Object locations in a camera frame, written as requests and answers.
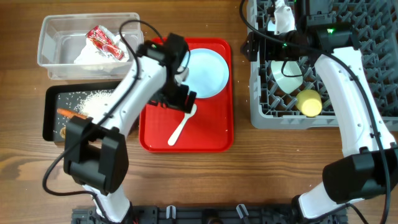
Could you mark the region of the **mint green bowl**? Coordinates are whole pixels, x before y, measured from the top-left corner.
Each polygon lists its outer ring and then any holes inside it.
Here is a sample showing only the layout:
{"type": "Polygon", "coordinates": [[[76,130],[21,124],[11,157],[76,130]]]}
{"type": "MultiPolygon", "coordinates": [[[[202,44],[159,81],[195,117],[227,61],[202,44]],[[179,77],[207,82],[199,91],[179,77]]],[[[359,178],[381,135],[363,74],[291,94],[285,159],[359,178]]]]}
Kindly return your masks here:
{"type": "Polygon", "coordinates": [[[296,61],[273,60],[271,72],[279,88],[286,94],[292,93],[303,83],[303,74],[296,61]]]}

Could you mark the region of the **yellow plastic cup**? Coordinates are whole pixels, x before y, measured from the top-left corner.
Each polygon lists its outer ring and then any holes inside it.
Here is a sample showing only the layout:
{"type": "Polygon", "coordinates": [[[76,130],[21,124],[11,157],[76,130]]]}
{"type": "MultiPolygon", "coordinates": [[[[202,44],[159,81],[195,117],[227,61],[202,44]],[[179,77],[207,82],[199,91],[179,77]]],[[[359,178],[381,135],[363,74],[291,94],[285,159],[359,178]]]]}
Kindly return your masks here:
{"type": "Polygon", "coordinates": [[[307,117],[316,117],[322,112],[322,101],[315,90],[303,90],[297,96],[297,109],[307,117]]]}

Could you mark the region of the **white rice pile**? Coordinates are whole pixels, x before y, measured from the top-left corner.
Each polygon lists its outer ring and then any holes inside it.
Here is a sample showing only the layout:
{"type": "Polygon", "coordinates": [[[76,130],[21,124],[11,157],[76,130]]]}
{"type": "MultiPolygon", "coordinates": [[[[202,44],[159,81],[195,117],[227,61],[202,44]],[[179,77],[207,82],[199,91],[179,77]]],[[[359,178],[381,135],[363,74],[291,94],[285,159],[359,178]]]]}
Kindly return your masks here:
{"type": "Polygon", "coordinates": [[[113,90],[91,90],[59,93],[57,95],[57,108],[71,110],[88,116],[101,109],[102,103],[107,100],[113,90]]]}

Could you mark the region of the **white napkin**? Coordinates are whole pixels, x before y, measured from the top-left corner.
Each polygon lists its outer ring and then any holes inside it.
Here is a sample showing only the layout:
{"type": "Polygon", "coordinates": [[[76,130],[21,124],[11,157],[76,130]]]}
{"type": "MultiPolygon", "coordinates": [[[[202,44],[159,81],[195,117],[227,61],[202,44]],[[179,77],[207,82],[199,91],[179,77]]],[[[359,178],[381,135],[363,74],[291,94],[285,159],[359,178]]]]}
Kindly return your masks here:
{"type": "Polygon", "coordinates": [[[93,43],[86,37],[86,45],[81,50],[81,53],[74,60],[75,64],[94,64],[94,63],[119,63],[127,62],[130,58],[126,45],[122,42],[120,35],[114,35],[104,26],[101,26],[108,37],[124,52],[124,57],[121,60],[115,59],[109,53],[103,53],[97,49],[93,43]]]}

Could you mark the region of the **red candy wrapper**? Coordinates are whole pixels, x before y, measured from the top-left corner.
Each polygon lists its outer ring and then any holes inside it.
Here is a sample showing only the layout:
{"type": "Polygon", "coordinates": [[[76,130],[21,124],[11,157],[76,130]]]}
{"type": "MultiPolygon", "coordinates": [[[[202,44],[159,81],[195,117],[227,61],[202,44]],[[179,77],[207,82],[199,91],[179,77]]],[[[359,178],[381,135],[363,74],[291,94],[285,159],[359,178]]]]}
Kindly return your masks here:
{"type": "Polygon", "coordinates": [[[107,36],[101,26],[94,27],[86,34],[86,37],[103,53],[109,53],[117,60],[124,57],[124,52],[107,36]]]}

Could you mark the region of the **orange carrot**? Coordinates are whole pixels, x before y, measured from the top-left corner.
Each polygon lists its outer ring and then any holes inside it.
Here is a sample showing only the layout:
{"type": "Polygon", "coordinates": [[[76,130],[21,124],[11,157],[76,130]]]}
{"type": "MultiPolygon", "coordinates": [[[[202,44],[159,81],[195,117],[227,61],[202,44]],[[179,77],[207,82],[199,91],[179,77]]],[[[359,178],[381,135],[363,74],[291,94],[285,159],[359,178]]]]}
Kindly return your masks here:
{"type": "Polygon", "coordinates": [[[62,116],[64,116],[64,117],[67,117],[69,119],[73,118],[74,116],[79,117],[81,119],[86,119],[87,118],[87,116],[85,116],[83,114],[79,114],[79,113],[77,113],[75,111],[66,110],[66,109],[63,109],[63,108],[58,108],[57,109],[57,113],[62,115],[62,116]]]}

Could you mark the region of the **brown food scrap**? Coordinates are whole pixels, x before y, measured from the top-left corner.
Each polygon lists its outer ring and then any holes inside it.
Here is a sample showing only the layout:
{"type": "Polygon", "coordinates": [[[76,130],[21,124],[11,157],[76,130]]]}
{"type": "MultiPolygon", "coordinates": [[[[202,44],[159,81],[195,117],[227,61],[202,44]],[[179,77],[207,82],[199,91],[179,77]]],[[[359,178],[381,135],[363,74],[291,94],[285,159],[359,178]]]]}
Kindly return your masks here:
{"type": "Polygon", "coordinates": [[[60,136],[61,136],[63,139],[66,138],[66,127],[65,127],[65,126],[60,130],[60,136]]]}

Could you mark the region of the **light blue rice bowl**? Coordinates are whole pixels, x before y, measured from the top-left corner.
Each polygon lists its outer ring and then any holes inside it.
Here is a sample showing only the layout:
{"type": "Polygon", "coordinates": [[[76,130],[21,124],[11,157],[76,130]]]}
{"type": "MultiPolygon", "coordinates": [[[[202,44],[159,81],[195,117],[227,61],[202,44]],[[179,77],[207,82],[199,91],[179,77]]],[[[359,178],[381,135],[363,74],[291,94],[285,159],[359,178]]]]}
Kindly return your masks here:
{"type": "Polygon", "coordinates": [[[269,32],[272,32],[272,33],[275,34],[275,31],[276,31],[276,24],[275,24],[275,19],[274,19],[273,17],[270,18],[270,20],[269,20],[269,22],[268,22],[268,24],[267,24],[267,30],[268,30],[269,32]]]}

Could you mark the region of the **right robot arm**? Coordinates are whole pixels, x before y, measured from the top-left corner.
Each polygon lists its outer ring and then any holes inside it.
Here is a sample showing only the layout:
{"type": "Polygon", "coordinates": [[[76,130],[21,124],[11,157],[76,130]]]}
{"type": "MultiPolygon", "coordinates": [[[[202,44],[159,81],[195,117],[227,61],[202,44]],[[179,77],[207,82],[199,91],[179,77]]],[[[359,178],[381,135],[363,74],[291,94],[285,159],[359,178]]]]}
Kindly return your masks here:
{"type": "Polygon", "coordinates": [[[322,181],[297,195],[285,219],[324,220],[356,202],[385,197],[397,185],[397,141],[375,98],[385,94],[369,82],[370,46],[358,29],[371,11],[388,14],[390,3],[356,3],[360,15],[339,19],[333,1],[242,1],[248,29],[241,53],[250,61],[251,123],[258,129],[308,129],[337,125],[343,158],[323,168],[322,181]]]}

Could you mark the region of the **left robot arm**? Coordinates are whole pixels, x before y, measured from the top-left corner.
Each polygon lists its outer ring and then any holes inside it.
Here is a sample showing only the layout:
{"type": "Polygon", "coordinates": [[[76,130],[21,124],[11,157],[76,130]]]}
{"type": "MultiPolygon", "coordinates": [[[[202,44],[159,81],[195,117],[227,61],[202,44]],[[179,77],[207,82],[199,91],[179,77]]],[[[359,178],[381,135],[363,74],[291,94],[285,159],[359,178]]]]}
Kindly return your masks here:
{"type": "Polygon", "coordinates": [[[126,137],[146,104],[162,104],[191,112],[196,94],[182,84],[187,71],[181,63],[188,53],[182,36],[169,34],[165,42],[147,41],[134,52],[130,71],[87,118],[74,116],[66,128],[63,169],[83,186],[95,202],[95,218],[103,223],[132,223],[131,202],[124,194],[126,137]]]}

